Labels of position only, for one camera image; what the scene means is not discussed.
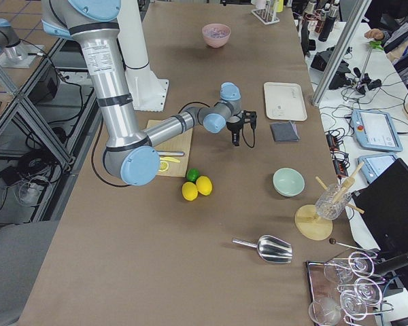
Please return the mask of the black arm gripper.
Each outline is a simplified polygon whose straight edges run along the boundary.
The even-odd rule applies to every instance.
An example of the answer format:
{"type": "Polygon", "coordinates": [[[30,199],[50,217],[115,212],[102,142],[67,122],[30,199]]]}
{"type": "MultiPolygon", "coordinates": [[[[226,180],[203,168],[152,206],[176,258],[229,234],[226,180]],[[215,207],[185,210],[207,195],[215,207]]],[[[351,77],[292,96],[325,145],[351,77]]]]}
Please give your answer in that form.
{"type": "Polygon", "coordinates": [[[231,131],[231,141],[234,146],[239,146],[240,142],[240,131],[243,128],[243,116],[239,115],[232,116],[227,122],[226,127],[231,131]]]}

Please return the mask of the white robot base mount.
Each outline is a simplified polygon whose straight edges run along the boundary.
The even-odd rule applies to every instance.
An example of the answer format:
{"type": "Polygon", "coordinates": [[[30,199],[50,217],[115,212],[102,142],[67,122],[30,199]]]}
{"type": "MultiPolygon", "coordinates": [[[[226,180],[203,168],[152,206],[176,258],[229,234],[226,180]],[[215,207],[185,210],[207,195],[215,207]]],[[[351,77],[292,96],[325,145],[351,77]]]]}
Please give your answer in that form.
{"type": "Polygon", "coordinates": [[[151,70],[138,2],[122,1],[117,20],[120,27],[118,41],[134,109],[161,112],[169,81],[157,78],[151,70]]]}

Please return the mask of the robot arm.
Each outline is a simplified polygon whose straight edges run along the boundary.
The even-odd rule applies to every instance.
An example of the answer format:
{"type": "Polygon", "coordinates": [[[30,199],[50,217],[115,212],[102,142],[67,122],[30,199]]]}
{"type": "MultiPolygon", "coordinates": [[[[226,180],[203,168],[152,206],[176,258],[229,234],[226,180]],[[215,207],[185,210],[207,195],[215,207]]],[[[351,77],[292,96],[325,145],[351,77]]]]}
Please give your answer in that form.
{"type": "Polygon", "coordinates": [[[145,185],[156,176],[155,146],[195,125],[220,132],[241,110],[238,87],[221,85],[213,107],[189,107],[142,130],[136,110],[164,107],[169,82],[150,68],[136,1],[42,1],[44,31],[79,43],[108,131],[103,154],[106,171],[128,185],[145,185]]]}

